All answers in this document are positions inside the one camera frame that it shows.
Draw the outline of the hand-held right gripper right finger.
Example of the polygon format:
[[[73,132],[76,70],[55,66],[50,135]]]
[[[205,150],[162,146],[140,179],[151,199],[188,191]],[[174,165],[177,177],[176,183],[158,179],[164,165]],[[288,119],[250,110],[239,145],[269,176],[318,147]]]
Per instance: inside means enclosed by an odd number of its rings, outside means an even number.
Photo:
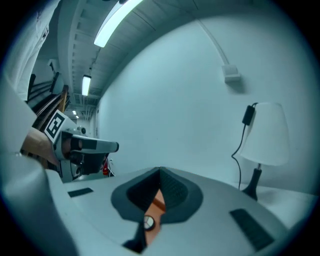
[[[159,168],[166,211],[146,256],[265,256],[287,229],[236,188],[190,172]]]

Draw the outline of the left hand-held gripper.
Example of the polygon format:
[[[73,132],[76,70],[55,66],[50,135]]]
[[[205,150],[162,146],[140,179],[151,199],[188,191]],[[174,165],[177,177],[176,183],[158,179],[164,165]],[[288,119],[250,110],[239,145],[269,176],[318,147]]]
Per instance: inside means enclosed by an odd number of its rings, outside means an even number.
[[[115,141],[86,136],[86,129],[76,124],[61,111],[56,110],[44,129],[52,142],[53,153],[58,159],[58,172],[62,182],[69,183],[83,176],[97,173],[108,175],[108,154],[119,150]],[[71,138],[69,158],[62,154],[62,142]]]

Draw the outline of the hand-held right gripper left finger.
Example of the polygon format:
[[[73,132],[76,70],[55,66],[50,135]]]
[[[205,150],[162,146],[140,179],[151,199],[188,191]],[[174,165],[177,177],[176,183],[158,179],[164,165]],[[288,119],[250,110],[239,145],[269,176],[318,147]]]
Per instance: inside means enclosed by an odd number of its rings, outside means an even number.
[[[123,246],[135,238],[139,224],[123,219],[113,207],[112,192],[134,178],[126,173],[111,178],[63,183],[47,170],[52,199],[78,256],[137,256]]]

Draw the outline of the person's left hand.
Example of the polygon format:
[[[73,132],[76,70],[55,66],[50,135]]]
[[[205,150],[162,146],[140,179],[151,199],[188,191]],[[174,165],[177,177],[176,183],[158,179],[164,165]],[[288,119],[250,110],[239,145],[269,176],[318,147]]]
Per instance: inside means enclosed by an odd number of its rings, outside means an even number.
[[[61,143],[61,152],[65,159],[69,158],[70,151],[71,151],[71,138],[67,138]]]

